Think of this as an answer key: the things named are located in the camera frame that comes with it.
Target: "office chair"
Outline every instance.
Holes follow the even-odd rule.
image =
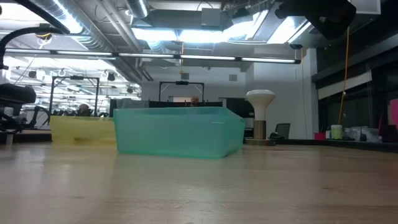
[[[290,123],[277,124],[275,132],[269,135],[270,139],[289,139]]]

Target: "teal plastic bin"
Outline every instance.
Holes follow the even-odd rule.
[[[240,150],[244,119],[226,108],[115,109],[119,153],[218,159]]]

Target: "table surface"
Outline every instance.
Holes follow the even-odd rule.
[[[204,160],[1,147],[2,224],[398,222],[397,154],[245,146]]]

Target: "person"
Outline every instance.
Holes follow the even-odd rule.
[[[79,106],[77,116],[91,116],[91,111],[87,104],[83,103]]]
[[[192,96],[191,97],[191,106],[195,107],[199,105],[199,97],[198,96]]]

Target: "white wall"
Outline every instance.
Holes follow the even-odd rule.
[[[315,73],[315,49],[307,51],[300,65],[254,63],[249,68],[246,90],[265,89],[276,95],[267,109],[267,133],[275,131],[276,124],[290,123],[289,138],[313,139],[318,131],[317,92],[311,83]]]
[[[175,82],[180,81],[179,67],[148,67],[147,71],[150,73],[153,82],[145,82],[142,84],[142,100],[153,100],[159,99],[159,82]],[[240,72],[239,68],[207,68],[202,67],[185,67],[183,68],[185,73],[190,74],[190,82],[203,82],[205,83],[205,101],[219,101],[219,98],[244,98],[246,95],[245,91],[245,73]],[[229,74],[237,74],[238,81],[230,82]],[[199,96],[200,101],[201,85],[197,85],[197,90],[193,85],[188,86],[177,86],[174,84],[162,85],[161,101],[167,101],[170,96],[181,96],[191,97],[193,95]]]

